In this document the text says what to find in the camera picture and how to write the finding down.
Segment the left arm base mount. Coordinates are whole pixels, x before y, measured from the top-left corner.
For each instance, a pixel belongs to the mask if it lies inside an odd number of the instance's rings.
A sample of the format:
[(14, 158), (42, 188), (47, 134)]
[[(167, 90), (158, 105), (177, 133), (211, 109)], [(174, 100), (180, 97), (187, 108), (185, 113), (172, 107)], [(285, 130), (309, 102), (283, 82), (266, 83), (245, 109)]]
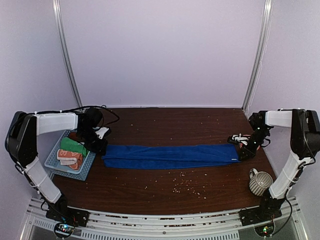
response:
[(69, 238), (78, 227), (86, 227), (90, 213), (85, 210), (68, 208), (69, 215), (63, 216), (56, 210), (49, 208), (45, 216), (48, 219), (55, 220), (53, 233), (60, 239)]

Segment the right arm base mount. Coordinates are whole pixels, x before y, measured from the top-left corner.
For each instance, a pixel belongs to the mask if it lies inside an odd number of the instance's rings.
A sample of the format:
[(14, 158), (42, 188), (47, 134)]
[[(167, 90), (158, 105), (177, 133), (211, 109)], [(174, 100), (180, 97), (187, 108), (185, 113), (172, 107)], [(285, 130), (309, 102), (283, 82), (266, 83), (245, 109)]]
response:
[(259, 207), (242, 208), (238, 214), (243, 227), (254, 225), (255, 233), (263, 238), (273, 235), (276, 230), (275, 219), (282, 216), (280, 210), (265, 213)]

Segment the blue towel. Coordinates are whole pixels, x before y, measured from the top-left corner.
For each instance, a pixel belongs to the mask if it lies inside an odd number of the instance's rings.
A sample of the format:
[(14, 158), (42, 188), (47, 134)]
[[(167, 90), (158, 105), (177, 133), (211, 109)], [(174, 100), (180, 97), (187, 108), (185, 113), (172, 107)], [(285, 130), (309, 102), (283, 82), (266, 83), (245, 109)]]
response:
[(101, 159), (109, 168), (135, 170), (218, 167), (240, 162), (237, 150), (232, 144), (109, 145)]

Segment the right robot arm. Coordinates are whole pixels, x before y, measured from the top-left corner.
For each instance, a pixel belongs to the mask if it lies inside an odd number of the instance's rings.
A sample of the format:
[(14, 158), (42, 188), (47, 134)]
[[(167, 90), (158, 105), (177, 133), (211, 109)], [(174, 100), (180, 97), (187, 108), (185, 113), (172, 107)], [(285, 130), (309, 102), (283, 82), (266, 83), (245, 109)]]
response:
[[(245, 163), (263, 166), (268, 172), (279, 176), (291, 149), (290, 133), (289, 128), (276, 127), (271, 131), (271, 146), (259, 150), (253, 160), (247, 160)], [(320, 214), (320, 154), (318, 153), (315, 158), (316, 163), (306, 168), (302, 179), (292, 190), (302, 212), (306, 215)]]

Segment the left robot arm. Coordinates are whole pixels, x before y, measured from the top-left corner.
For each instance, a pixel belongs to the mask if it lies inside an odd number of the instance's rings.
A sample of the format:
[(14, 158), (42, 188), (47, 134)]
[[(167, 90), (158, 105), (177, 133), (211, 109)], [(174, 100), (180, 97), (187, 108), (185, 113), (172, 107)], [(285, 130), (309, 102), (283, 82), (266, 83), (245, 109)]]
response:
[(45, 135), (75, 131), (86, 149), (96, 154), (106, 151), (111, 129), (101, 124), (103, 114), (99, 108), (87, 110), (53, 110), (39, 112), (17, 111), (14, 113), (4, 141), (15, 167), (50, 205), (52, 213), (61, 222), (72, 218), (66, 197), (53, 183), (45, 170), (39, 147)]

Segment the orange bunny pattern towel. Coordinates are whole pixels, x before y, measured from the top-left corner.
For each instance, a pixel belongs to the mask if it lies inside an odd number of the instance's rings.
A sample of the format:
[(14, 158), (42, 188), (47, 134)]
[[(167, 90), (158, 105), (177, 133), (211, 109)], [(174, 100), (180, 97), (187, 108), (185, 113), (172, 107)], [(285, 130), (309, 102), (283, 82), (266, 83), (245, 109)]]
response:
[(83, 155), (77, 152), (59, 149), (56, 157), (61, 166), (69, 167), (75, 171), (78, 171), (83, 163)]

